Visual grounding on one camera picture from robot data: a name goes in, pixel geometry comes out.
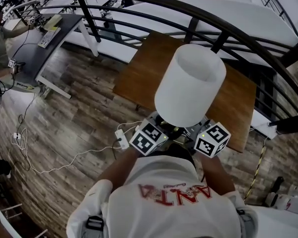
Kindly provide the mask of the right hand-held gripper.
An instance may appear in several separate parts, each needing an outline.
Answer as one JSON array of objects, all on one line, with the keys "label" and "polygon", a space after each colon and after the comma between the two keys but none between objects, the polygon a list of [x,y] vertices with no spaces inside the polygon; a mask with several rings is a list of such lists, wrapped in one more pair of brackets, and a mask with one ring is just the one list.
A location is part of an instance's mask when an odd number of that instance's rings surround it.
[{"label": "right hand-held gripper", "polygon": [[188,137],[185,142],[187,150],[192,154],[197,152],[209,158],[222,151],[231,137],[230,132],[220,122],[214,122],[212,119],[203,119],[185,130]]}]

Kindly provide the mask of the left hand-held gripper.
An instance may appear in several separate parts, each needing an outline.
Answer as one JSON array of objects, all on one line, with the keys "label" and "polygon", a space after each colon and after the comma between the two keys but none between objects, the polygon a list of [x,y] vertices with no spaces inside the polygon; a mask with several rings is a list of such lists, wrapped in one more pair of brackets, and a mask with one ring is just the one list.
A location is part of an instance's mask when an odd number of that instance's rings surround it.
[{"label": "left hand-held gripper", "polygon": [[145,118],[136,129],[129,144],[144,156],[158,150],[169,138],[156,124],[158,114]]}]

